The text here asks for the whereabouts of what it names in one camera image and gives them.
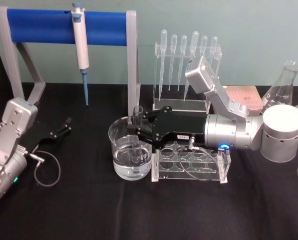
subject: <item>robotic arm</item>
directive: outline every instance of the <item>robotic arm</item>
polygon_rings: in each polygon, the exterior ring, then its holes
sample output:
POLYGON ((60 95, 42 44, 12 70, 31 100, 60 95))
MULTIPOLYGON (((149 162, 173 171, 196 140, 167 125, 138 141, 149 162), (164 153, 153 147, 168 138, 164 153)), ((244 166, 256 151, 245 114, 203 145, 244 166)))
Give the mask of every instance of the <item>robotic arm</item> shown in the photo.
POLYGON ((56 131, 46 132, 38 122, 33 126, 37 113, 38 108, 22 98, 7 103, 0 122, 0 198, 27 166, 27 157, 37 160, 37 167, 44 162, 34 154, 40 144, 55 142, 71 131, 70 118, 56 131))
POLYGON ((152 131, 137 129, 140 140, 161 149, 168 141, 207 148, 260 149, 270 161, 292 160, 298 148, 298 106, 275 105, 263 115, 248 117, 246 106, 229 98, 204 56, 191 60, 185 76, 197 94, 204 93, 218 114, 207 117, 176 115, 170 106, 145 116, 152 131))

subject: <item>pipette stand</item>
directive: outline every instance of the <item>pipette stand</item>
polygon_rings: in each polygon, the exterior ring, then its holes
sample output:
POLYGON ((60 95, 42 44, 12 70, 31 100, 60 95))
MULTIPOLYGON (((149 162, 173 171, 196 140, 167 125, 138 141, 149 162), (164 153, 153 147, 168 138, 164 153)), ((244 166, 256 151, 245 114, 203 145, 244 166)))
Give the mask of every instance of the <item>pipette stand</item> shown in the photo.
MULTIPOLYGON (((195 57, 200 57, 200 46, 196 48, 195 57)), ((159 79, 160 79, 160 63, 161 50, 160 45, 155 43, 155 67, 154 67, 154 90, 153 90, 153 110, 162 109, 164 106, 171 106, 173 111, 178 112, 192 112, 199 115, 208 114, 210 110, 210 101, 203 94, 196 94, 191 87, 189 87, 186 100, 183 100, 184 85, 186 82, 185 70, 190 60, 190 49, 186 48, 182 75, 180 80, 180 88, 178 91, 178 66, 181 58, 180 47, 177 46, 173 74, 171 81, 171 88, 169 88, 169 66, 171 51, 170 46, 167 46, 166 57, 164 62, 163 88, 161 99, 159 100, 159 79)), ((218 77, 220 68, 222 51, 218 44, 214 55, 210 53, 210 47, 207 46, 204 55, 207 57, 211 68, 218 77)), ((176 141, 169 143, 165 148, 156 151, 152 155, 152 182, 158 182, 159 179, 194 179, 188 175, 181 167, 179 162, 179 155, 184 168, 199 179, 219 181, 220 183, 227 183, 227 172, 231 163, 230 155, 225 155, 220 151, 212 151, 206 149, 214 160, 210 159, 201 151, 197 152, 181 152, 185 145, 180 145, 176 141)))
MULTIPOLYGON (((131 116, 133 108, 139 105, 140 97, 136 11, 87 11, 85 21, 88 45, 127 47, 128 115, 131 116)), ((40 100, 45 82, 26 43, 75 44, 71 11, 13 9, 0 6, 0 33, 13 95, 15 98, 25 99, 18 49, 34 80, 34 88, 28 98, 28 102, 34 104, 40 100)))
MULTIPOLYGON (((196 112, 196 113, 209 113, 210 102, 203 94, 196 94, 191 87, 189 87, 186 100, 183 100, 184 96, 184 84, 185 84, 185 69, 190 60, 189 48, 186 48, 182 75, 180 80, 180 89, 178 91, 178 66, 180 61, 180 48, 176 49, 173 65, 173 75, 171 81, 171 88, 168 89, 169 84, 169 66, 170 66, 170 46, 167 46, 165 62, 164 62, 164 75, 163 75, 163 88, 161 99, 159 100, 159 79, 160 79, 160 62, 161 62, 161 50, 160 45, 155 43, 155 64, 154 64, 154 76, 153 76, 153 110, 162 109, 164 106, 171 106, 173 111, 180 112, 196 112)), ((200 57, 200 47, 198 46, 195 52, 196 57, 200 57)), ((210 58, 210 47, 208 46, 205 51, 205 56, 210 58)), ((221 47, 218 44, 212 59, 212 70, 215 75, 218 76, 220 63, 222 58, 221 47)))

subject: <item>blue foam bar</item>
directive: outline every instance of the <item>blue foam bar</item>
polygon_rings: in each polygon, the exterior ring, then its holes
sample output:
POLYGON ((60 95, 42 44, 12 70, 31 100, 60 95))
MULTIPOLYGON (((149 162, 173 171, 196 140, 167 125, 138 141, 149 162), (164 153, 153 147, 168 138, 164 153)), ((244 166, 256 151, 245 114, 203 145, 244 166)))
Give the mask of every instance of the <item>blue foam bar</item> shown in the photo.
MULTIPOLYGON (((14 43, 74 44, 71 11, 8 9, 14 43)), ((89 45, 126 46, 126 13, 85 12, 89 45)))

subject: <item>pink tip box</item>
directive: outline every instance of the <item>pink tip box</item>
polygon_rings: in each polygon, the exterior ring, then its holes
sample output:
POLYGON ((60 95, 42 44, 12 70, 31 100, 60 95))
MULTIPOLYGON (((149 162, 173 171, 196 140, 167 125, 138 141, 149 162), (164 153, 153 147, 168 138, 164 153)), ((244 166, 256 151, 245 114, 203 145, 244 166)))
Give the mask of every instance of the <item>pink tip box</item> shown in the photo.
POLYGON ((246 105, 249 117, 258 116, 262 110, 262 101, 255 86, 223 86, 231 100, 246 105))

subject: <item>green wall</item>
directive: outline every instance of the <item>green wall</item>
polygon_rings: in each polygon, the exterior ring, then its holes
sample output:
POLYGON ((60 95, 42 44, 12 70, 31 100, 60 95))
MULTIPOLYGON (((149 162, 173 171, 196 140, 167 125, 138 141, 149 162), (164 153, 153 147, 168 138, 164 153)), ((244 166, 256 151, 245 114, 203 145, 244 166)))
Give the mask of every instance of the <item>green wall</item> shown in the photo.
MULTIPOLYGON (((23 9, 70 10, 71 0, 0 0, 0 6, 23 9)), ((298 0, 84 0, 86 10, 136 10, 140 82, 152 83, 154 43, 162 29, 178 38, 194 30, 200 36, 218 36, 223 58, 220 79, 224 85, 271 85, 285 60, 298 61, 298 0)), ((46 82, 80 83, 75 46, 29 44, 46 82)), ((4 53, 0 37, 0 53, 4 53)), ((125 84, 124 47, 89 46, 89 82, 125 84)), ((20 60, 22 81, 31 77, 20 60)))

